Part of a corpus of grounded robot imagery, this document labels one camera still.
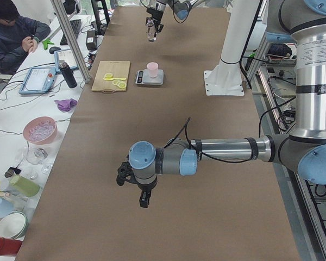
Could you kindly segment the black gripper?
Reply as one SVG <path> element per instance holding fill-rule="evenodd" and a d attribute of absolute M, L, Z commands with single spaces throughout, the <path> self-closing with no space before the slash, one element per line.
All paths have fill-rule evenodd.
<path fill-rule="evenodd" d="M 153 18 L 157 20 L 156 32 L 160 33 L 164 27 L 164 25 L 161 24 L 161 19 L 163 17 L 164 11 L 165 11 L 165 3 L 149 4 L 147 8 L 147 12 L 151 14 L 152 17 L 146 18 L 146 26 L 152 26 L 152 18 Z"/>
<path fill-rule="evenodd" d="M 141 184 L 136 181 L 137 186 L 141 189 L 139 204 L 141 208 L 148 208 L 152 190 L 156 187 L 158 180 L 155 179 L 149 184 Z"/>

